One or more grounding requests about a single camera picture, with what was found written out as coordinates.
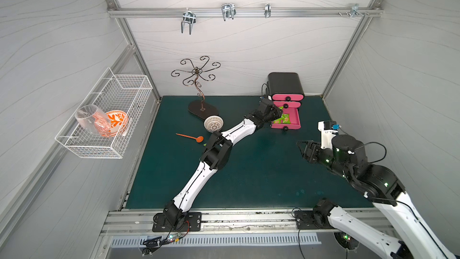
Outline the green cookie packet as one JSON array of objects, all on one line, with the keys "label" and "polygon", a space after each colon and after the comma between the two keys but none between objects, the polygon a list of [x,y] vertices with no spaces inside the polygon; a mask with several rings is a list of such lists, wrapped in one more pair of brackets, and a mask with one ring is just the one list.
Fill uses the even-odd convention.
[{"label": "green cookie packet", "polygon": [[277,123],[278,124],[290,124],[291,120],[290,120],[289,114],[283,114],[282,117],[277,120]]}]

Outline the pink drawer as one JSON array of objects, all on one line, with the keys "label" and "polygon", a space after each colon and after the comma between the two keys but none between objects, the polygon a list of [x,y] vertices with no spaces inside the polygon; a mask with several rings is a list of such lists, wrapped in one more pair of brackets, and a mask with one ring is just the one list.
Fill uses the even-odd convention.
[{"label": "pink drawer", "polygon": [[301,123],[299,119],[298,109],[279,107],[283,112],[282,117],[271,123],[271,128],[282,130],[299,130]]},{"label": "pink drawer", "polygon": [[303,94],[274,94],[271,96],[273,101],[296,101],[301,102],[304,99]]},{"label": "pink drawer", "polygon": [[293,108],[298,109],[301,106],[301,102],[297,101],[275,101],[274,104],[283,109]]}]

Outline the pink bottom drawer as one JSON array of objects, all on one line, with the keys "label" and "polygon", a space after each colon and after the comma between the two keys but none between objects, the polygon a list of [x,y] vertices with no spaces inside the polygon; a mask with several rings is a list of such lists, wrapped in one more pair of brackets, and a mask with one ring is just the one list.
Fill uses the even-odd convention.
[{"label": "pink bottom drawer", "polygon": [[271,123],[271,128],[282,130],[299,130],[301,123],[299,119],[298,109],[279,107],[283,112],[282,117]]}]

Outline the pink top drawer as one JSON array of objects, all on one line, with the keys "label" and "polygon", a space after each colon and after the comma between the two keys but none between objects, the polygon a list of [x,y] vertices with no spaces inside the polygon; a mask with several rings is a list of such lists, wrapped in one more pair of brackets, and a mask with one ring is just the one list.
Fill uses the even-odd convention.
[{"label": "pink top drawer", "polygon": [[304,99],[303,94],[274,94],[271,96],[273,101],[296,101],[301,102]]}]

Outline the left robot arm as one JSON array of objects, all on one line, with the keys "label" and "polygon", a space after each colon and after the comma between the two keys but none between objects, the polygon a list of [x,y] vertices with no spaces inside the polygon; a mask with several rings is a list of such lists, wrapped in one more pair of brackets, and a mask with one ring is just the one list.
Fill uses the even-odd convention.
[{"label": "left robot arm", "polygon": [[264,127],[265,124],[280,119],[282,114],[282,109],[277,107],[270,98],[262,97],[258,108],[246,115],[239,124],[224,132],[213,132],[190,180],[158,214],[162,224],[161,228],[181,231],[198,194],[209,179],[225,167],[233,146]]}]

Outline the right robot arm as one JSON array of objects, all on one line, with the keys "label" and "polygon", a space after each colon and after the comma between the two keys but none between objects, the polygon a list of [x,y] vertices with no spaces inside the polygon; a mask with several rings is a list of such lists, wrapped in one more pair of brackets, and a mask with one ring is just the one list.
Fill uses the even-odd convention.
[{"label": "right robot arm", "polygon": [[342,232],[344,241],[354,239],[382,259],[455,259],[434,234],[396,174],[369,162],[363,142],[346,134],[332,135],[318,143],[298,141],[302,157],[344,179],[373,204],[391,223],[397,237],[362,222],[328,199],[312,210],[311,221],[320,229]]}]

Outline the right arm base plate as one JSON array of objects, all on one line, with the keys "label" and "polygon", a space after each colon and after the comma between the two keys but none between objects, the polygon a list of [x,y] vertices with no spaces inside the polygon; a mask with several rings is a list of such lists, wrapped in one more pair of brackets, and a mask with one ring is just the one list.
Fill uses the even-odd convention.
[{"label": "right arm base plate", "polygon": [[315,220],[313,211],[303,211],[299,208],[294,208],[291,215],[295,220],[297,230],[322,229],[322,226]]}]

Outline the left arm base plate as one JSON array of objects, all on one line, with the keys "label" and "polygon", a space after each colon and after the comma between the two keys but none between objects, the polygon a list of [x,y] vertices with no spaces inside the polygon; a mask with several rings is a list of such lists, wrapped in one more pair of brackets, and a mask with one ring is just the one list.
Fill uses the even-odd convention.
[{"label": "left arm base plate", "polygon": [[172,217],[171,221],[164,213],[157,213],[153,217],[152,231],[158,232],[186,232],[201,230],[202,213],[188,212],[180,215],[178,218]]}]

